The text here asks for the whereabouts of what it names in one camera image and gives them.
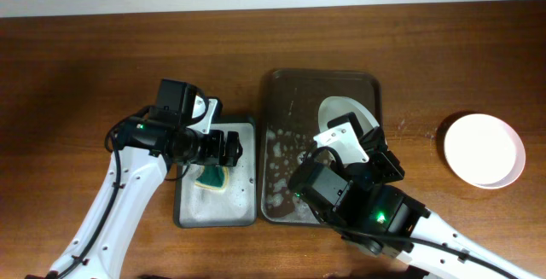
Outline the green yellow sponge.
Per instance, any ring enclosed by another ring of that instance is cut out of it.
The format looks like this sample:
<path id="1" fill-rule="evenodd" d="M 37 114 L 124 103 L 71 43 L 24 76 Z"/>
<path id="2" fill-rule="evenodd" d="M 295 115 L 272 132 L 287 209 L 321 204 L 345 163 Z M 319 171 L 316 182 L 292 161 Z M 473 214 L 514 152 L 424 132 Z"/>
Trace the green yellow sponge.
<path id="1" fill-rule="evenodd" d="M 223 190 L 229 181 L 229 170 L 223 166 L 204 166 L 195 185 L 209 190 Z"/>

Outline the pale green stained plate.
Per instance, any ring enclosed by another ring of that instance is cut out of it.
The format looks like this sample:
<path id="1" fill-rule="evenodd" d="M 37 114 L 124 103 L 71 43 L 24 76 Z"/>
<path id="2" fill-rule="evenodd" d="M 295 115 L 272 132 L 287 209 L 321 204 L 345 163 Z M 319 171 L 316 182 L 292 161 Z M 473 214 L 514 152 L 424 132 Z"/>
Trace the pale green stained plate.
<path id="1" fill-rule="evenodd" d="M 347 113 L 354 113 L 360 124 L 361 130 L 355 130 L 357 137 L 362 137 L 380 126 L 378 119 L 360 102 L 346 96 L 330 96 L 318 108 L 319 131 L 326 131 L 330 128 L 328 122 Z"/>

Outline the cream white plate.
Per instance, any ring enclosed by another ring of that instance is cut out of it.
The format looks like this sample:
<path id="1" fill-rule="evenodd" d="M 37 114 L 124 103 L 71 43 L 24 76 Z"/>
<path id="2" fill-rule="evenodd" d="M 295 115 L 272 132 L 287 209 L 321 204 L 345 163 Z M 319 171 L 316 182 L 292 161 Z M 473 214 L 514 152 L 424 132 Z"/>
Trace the cream white plate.
<path id="1" fill-rule="evenodd" d="M 467 114 L 454 121 L 445 132 L 443 146 L 450 169 L 462 181 L 485 189 L 481 181 L 486 174 L 486 152 L 505 127 L 513 129 L 505 121 L 483 113 Z"/>

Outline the pink white plate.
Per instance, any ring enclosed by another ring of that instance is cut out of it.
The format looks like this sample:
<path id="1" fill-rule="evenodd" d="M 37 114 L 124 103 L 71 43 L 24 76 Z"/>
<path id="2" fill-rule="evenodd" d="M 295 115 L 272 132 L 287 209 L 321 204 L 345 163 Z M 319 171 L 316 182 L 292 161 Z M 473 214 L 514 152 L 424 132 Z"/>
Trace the pink white plate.
<path id="1" fill-rule="evenodd" d="M 502 128 L 486 152 L 485 189 L 500 189 L 514 183 L 526 166 L 526 149 L 520 136 L 511 128 Z"/>

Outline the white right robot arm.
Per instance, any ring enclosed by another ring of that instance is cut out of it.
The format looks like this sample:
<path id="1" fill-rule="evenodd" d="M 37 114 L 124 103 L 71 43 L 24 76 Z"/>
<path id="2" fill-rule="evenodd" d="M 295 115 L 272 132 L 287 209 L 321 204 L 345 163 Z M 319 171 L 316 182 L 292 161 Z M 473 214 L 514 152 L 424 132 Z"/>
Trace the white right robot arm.
<path id="1" fill-rule="evenodd" d="M 444 157 L 464 182 L 501 189 L 523 172 L 526 151 L 519 134 L 503 120 L 471 113 L 446 130 Z M 335 201 L 322 211 L 330 227 L 362 246 L 393 249 L 396 259 L 440 278 L 531 278 L 533 274 L 473 242 L 436 212 L 385 182 L 342 183 Z"/>

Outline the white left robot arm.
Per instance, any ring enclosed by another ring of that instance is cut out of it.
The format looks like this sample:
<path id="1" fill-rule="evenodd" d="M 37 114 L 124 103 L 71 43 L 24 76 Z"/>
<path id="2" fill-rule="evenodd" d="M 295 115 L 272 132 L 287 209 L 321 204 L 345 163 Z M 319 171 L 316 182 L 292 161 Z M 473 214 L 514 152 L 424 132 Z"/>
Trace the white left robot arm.
<path id="1" fill-rule="evenodd" d="M 130 116 L 107 135 L 113 151 L 105 180 L 49 278 L 117 278 L 142 214 L 171 169 L 174 219 L 183 228 L 249 225 L 256 218 L 255 125 L 203 113 Z"/>

